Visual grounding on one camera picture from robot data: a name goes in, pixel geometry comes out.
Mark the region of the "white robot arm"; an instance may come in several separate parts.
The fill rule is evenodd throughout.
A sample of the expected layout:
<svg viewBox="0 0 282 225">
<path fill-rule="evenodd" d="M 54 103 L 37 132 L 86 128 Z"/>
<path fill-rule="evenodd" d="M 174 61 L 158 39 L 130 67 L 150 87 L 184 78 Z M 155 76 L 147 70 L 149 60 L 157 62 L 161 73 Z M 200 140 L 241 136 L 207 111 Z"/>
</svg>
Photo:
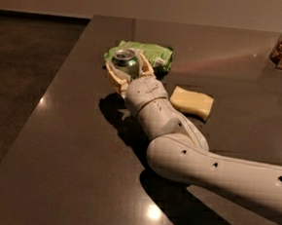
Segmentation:
<svg viewBox="0 0 282 225">
<path fill-rule="evenodd" d="M 112 87 L 150 140 L 146 159 L 155 173 L 282 215 L 282 167 L 211 152 L 204 135 L 168 100 L 141 51 L 116 48 L 104 58 Z"/>
</svg>

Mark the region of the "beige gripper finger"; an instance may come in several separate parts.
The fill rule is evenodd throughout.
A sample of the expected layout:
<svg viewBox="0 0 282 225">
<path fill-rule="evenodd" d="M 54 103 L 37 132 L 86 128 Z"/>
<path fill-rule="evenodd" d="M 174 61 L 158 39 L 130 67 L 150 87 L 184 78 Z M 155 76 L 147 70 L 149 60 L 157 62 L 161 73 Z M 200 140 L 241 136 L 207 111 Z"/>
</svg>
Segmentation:
<svg viewBox="0 0 282 225">
<path fill-rule="evenodd" d="M 138 76 L 139 77 L 147 77 L 147 76 L 155 76 L 153 66 L 147 61 L 147 58 L 142 54 L 141 51 L 135 51 L 137 55 L 137 60 L 139 63 Z"/>
<path fill-rule="evenodd" d="M 115 65 L 107 61 L 106 62 L 106 71 L 115 92 L 119 95 L 124 95 L 126 93 L 127 87 L 131 81 L 129 74 L 122 72 Z"/>
</svg>

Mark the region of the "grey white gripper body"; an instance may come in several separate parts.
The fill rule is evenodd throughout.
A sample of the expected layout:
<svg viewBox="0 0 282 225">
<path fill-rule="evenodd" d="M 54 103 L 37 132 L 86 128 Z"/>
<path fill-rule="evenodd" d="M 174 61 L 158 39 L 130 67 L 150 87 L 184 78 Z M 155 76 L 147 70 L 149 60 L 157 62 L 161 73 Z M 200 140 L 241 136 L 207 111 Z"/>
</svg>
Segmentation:
<svg viewBox="0 0 282 225">
<path fill-rule="evenodd" d="M 133 117 L 136 117 L 145 105 L 159 98 L 167 98 L 167 96 L 168 93 L 161 81 L 153 76 L 140 77 L 133 80 L 127 87 L 124 95 L 125 107 Z"/>
</svg>

